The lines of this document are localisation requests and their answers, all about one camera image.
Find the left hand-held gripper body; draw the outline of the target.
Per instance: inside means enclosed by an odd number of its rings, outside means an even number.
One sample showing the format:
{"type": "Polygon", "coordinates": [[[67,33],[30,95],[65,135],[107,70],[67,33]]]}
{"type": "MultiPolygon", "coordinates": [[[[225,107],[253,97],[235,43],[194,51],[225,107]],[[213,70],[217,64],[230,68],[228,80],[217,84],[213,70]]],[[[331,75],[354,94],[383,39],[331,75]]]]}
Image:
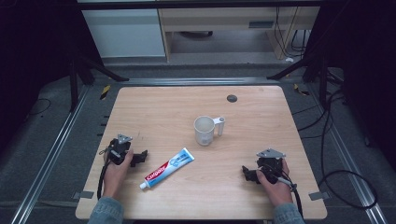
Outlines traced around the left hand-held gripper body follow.
{"type": "Polygon", "coordinates": [[[107,147],[107,157],[117,165],[122,164],[132,140],[131,136],[119,133],[116,138],[110,141],[107,147]]]}

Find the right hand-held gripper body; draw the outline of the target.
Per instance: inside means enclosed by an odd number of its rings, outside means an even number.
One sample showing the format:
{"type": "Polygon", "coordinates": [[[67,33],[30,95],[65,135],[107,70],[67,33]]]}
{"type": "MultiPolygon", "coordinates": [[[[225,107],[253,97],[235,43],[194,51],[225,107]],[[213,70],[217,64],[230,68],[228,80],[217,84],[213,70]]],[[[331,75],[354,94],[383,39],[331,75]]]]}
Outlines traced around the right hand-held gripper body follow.
{"type": "Polygon", "coordinates": [[[286,176],[283,173],[283,159],[286,157],[285,153],[267,148],[258,152],[257,156],[258,168],[271,184],[275,184],[279,179],[285,179],[286,176]]]}

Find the person's left hand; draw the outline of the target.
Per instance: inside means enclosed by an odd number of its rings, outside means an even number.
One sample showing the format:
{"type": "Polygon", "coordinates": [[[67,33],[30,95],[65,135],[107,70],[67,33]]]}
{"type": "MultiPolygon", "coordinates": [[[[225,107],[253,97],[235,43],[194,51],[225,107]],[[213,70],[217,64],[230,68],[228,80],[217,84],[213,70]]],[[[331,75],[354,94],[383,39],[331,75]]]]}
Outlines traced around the person's left hand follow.
{"type": "Polygon", "coordinates": [[[111,162],[106,169],[104,177],[104,191],[103,197],[111,197],[118,199],[120,195],[120,189],[123,185],[124,179],[130,169],[130,163],[134,157],[134,151],[132,149],[127,151],[123,163],[117,165],[111,162]]]}

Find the person's right hand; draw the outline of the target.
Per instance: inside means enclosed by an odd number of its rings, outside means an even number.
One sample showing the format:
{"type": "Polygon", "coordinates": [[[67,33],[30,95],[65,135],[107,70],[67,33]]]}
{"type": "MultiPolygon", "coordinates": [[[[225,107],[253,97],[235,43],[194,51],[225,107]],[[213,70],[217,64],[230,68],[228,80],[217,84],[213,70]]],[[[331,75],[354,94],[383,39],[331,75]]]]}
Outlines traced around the person's right hand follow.
{"type": "Polygon", "coordinates": [[[274,207],[278,207],[286,203],[293,203],[289,185],[282,182],[271,184],[265,177],[264,173],[260,170],[256,171],[256,175],[274,207]]]}

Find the red white blue toothpaste tube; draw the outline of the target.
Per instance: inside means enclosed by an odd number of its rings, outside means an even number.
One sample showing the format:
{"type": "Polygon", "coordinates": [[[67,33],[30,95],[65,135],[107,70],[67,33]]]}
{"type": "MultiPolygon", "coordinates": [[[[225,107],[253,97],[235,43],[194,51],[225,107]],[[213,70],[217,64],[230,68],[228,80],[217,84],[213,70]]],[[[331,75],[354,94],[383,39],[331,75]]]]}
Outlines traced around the red white blue toothpaste tube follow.
{"type": "Polygon", "coordinates": [[[174,157],[148,174],[144,178],[144,182],[139,185],[139,188],[146,189],[157,185],[177,169],[194,160],[195,158],[192,156],[192,154],[185,147],[183,147],[174,157]]]}

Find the yellow black tape strip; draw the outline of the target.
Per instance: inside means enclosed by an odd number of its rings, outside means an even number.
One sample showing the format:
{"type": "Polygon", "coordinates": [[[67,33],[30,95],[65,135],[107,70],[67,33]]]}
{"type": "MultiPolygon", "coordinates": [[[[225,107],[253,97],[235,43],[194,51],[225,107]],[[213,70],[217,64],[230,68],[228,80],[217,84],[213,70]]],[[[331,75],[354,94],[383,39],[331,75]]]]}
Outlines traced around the yellow black tape strip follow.
{"type": "Polygon", "coordinates": [[[308,95],[310,95],[310,93],[309,93],[309,91],[302,91],[301,89],[300,89],[300,87],[297,85],[297,84],[293,84],[293,89],[296,91],[296,92],[298,92],[299,94],[301,94],[301,95],[303,95],[303,96],[308,96],[308,95]]]}
{"type": "Polygon", "coordinates": [[[102,93],[101,93],[101,95],[100,95],[100,98],[99,98],[100,100],[106,99],[106,96],[107,96],[107,94],[108,94],[110,88],[111,88],[111,85],[106,85],[106,86],[104,86],[104,88],[103,88],[103,90],[102,90],[102,93]]]}

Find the black metal stand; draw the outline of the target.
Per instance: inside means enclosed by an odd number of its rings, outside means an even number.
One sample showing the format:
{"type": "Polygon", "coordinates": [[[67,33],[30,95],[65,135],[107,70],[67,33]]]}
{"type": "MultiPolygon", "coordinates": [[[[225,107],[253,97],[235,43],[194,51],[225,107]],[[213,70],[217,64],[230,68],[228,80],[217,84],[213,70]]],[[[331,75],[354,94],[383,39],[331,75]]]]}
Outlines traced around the black metal stand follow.
{"type": "Polygon", "coordinates": [[[292,64],[276,75],[269,76],[267,79],[279,80],[287,74],[297,70],[298,68],[305,67],[303,75],[304,82],[312,82],[316,77],[319,78],[318,98],[320,104],[327,108],[327,74],[328,74],[328,58],[324,49],[315,49],[304,56],[299,62],[292,64]]]}
{"type": "Polygon", "coordinates": [[[91,85],[94,82],[93,74],[90,71],[91,68],[99,71],[100,73],[104,74],[107,77],[110,77],[115,81],[128,81],[128,78],[116,75],[115,73],[106,69],[103,65],[100,65],[99,63],[96,63],[95,61],[81,54],[72,54],[69,57],[71,112],[73,112],[78,106],[78,77],[80,77],[84,85],[91,85]]]}

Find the white cabinet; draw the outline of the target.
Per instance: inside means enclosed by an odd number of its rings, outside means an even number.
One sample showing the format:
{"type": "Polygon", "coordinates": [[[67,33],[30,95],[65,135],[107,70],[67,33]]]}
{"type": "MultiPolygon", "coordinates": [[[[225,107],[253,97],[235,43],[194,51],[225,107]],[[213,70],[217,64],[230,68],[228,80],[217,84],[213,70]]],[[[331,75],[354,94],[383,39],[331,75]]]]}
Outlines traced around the white cabinet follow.
{"type": "Polygon", "coordinates": [[[84,10],[102,58],[164,57],[156,9],[84,10]]]}

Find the dark curtain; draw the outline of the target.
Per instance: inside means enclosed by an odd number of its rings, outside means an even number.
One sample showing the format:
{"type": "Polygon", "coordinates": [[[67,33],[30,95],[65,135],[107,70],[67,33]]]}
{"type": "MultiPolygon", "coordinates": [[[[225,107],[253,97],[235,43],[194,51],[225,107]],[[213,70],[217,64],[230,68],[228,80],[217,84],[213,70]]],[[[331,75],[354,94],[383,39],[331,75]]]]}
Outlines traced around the dark curtain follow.
{"type": "Polygon", "coordinates": [[[327,0],[308,49],[343,70],[358,121],[396,171],[396,0],[327,0]]]}
{"type": "Polygon", "coordinates": [[[71,39],[102,64],[78,0],[0,0],[0,154],[20,128],[43,86],[68,75],[71,39]]]}

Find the grey metal table bracket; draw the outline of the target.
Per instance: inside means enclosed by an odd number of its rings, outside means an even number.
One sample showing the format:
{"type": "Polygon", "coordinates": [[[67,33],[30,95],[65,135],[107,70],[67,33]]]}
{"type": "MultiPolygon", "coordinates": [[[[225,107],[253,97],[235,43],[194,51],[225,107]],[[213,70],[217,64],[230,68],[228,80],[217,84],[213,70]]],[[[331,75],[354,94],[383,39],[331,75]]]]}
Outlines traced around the grey metal table bracket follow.
{"type": "Polygon", "coordinates": [[[72,198],[74,200],[79,200],[79,199],[91,199],[93,197],[93,192],[92,191],[75,191],[72,195],[72,198]]]}
{"type": "Polygon", "coordinates": [[[327,200],[327,199],[331,198],[331,196],[328,192],[321,192],[321,191],[309,193],[308,196],[311,201],[327,200]]]}

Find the aluminium floor rail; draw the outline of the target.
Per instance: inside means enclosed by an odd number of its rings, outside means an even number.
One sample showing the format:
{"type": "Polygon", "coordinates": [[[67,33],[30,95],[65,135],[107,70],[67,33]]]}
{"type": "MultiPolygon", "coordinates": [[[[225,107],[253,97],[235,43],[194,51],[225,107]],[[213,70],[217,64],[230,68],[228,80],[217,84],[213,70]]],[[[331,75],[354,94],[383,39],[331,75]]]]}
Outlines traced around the aluminium floor rail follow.
{"type": "Polygon", "coordinates": [[[266,77],[168,77],[168,78],[130,78],[123,81],[125,86],[164,87],[164,86],[247,86],[276,85],[277,80],[266,77]]]}
{"type": "Polygon", "coordinates": [[[324,108],[319,102],[319,88],[316,87],[314,84],[308,84],[307,88],[311,92],[312,97],[318,106],[318,111],[325,118],[322,133],[320,135],[320,171],[322,178],[319,181],[319,185],[326,186],[335,198],[342,201],[347,206],[364,211],[369,218],[371,224],[389,224],[382,209],[378,204],[378,194],[374,186],[367,178],[362,175],[361,169],[352,158],[345,141],[342,139],[341,134],[338,132],[335,124],[333,123],[331,112],[332,98],[336,96],[339,91],[331,93],[330,96],[327,96],[326,93],[327,108],[324,108]],[[324,143],[326,136],[328,136],[332,140],[334,151],[337,153],[341,163],[343,164],[342,169],[337,169],[329,172],[327,172],[325,169],[324,143]],[[359,203],[349,202],[346,198],[337,194],[332,189],[332,187],[328,185],[329,178],[332,175],[340,174],[346,175],[347,178],[350,180],[353,189],[357,194],[357,197],[359,198],[359,203]]]}
{"type": "Polygon", "coordinates": [[[91,88],[91,86],[86,85],[82,87],[81,93],[78,95],[78,102],[75,109],[68,114],[62,126],[62,129],[59,131],[54,143],[50,148],[49,154],[43,161],[37,175],[35,176],[33,184],[31,185],[31,187],[23,197],[23,200],[19,204],[15,214],[13,215],[13,218],[11,219],[10,224],[26,223],[44,186],[47,183],[47,180],[53,170],[54,165],[56,164],[64,148],[64,144],[75,125],[78,115],[80,114],[80,111],[86,102],[87,95],[91,88]]]}

